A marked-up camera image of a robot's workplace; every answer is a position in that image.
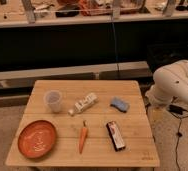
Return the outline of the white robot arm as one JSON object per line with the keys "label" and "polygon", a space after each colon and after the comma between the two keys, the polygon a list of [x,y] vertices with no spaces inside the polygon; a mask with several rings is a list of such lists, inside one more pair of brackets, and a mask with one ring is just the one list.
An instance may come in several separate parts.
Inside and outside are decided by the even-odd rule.
{"label": "white robot arm", "polygon": [[167,106],[174,97],[188,104],[188,60],[158,68],[153,80],[154,84],[145,93],[152,106]]}

